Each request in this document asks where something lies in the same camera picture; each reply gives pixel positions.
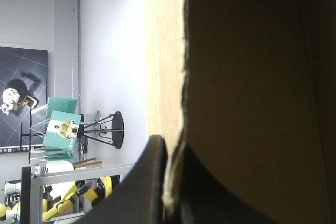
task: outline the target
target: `small figure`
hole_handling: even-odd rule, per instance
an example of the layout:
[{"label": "small figure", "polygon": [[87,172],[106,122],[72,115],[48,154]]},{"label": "small figure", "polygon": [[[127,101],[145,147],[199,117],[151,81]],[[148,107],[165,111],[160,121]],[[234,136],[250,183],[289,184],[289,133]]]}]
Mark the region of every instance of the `small figure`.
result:
[{"label": "small figure", "polygon": [[66,139],[70,139],[73,134],[77,135],[78,133],[78,128],[76,128],[74,120],[63,121],[60,126],[55,124],[54,127],[59,130],[58,135]]}]

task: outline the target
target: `metal frame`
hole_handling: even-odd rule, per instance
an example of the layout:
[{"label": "metal frame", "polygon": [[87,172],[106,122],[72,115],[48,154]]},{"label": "metal frame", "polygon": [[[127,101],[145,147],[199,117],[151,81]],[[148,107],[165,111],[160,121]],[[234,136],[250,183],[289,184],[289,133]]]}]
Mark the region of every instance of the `metal frame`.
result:
[{"label": "metal frame", "polygon": [[99,178],[104,176],[126,175],[134,164],[111,165],[97,168],[72,170],[60,173],[35,175],[35,167],[22,167],[22,188],[25,197],[22,201],[21,224],[42,224],[42,194],[43,186],[82,179]]},{"label": "metal frame", "polygon": [[[79,130],[78,134],[82,137],[89,138],[89,139],[95,140],[95,141],[100,142],[100,143],[115,146],[113,138],[112,137],[106,137],[104,135],[106,135],[107,133],[113,133],[113,132],[123,132],[124,128],[122,128],[122,129],[112,129],[112,128],[108,129],[106,126],[104,126],[104,128],[102,128],[103,124],[106,124],[106,123],[109,123],[109,122],[113,121],[112,117],[114,117],[114,115],[115,114],[110,114],[110,115],[106,116],[105,118],[101,118],[100,113],[98,111],[95,120],[92,123],[89,123],[89,124],[85,123],[86,125],[82,129]],[[94,126],[94,130],[85,130],[85,129],[91,127],[91,126]],[[95,133],[96,135],[100,136],[101,138],[108,139],[109,141],[106,142],[106,141],[100,140],[98,138],[85,135],[86,133]]]}]

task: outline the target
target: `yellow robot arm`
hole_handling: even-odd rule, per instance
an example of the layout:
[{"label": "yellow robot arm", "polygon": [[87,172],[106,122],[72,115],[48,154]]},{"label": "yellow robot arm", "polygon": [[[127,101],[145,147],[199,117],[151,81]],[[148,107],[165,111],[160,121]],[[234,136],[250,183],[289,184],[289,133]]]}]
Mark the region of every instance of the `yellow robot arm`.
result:
[{"label": "yellow robot arm", "polygon": [[63,214],[67,210],[69,210],[73,205],[75,204],[75,193],[69,194],[64,201],[60,201],[56,203],[53,208],[51,208],[49,211],[43,213],[43,221],[48,221],[51,219],[51,217],[57,215],[57,214]]},{"label": "yellow robot arm", "polygon": [[10,207],[0,203],[0,220],[6,220],[6,212],[8,210],[10,210]]},{"label": "yellow robot arm", "polygon": [[[60,201],[58,201],[54,206],[48,210],[47,206],[47,201],[44,202],[43,204],[43,221],[48,221],[52,216],[59,214],[58,208],[60,204],[65,204],[66,201],[69,201],[69,198],[73,196],[76,191],[77,187],[80,183],[84,183],[84,181],[79,181],[79,182],[73,182],[68,190],[66,190],[62,195],[60,195]],[[66,207],[70,202],[66,203],[64,206],[61,205],[61,210],[63,210],[64,207]]]}]

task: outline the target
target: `green panel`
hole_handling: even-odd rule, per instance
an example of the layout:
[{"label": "green panel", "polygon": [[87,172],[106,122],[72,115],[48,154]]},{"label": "green panel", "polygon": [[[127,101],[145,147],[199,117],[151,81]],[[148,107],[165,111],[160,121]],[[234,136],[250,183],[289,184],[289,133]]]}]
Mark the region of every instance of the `green panel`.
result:
[{"label": "green panel", "polygon": [[65,159],[74,159],[75,157],[71,154],[70,151],[64,151],[64,153],[60,154],[50,154],[47,155],[47,159],[50,161],[56,160],[65,160]]},{"label": "green panel", "polygon": [[75,98],[49,97],[49,108],[47,109],[46,119],[51,117],[53,111],[74,113],[76,110],[77,101],[78,99]]}]

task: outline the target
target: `black padding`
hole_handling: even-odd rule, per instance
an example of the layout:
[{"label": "black padding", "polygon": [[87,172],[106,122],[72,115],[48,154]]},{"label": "black padding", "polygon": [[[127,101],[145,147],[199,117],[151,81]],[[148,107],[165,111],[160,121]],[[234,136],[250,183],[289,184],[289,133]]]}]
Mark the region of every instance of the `black padding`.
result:
[{"label": "black padding", "polygon": [[185,150],[180,210],[180,221],[174,223],[276,223],[225,189],[202,165],[189,146]]},{"label": "black padding", "polygon": [[162,223],[161,197],[166,161],[163,139],[151,136],[138,162],[112,195],[76,223]]}]

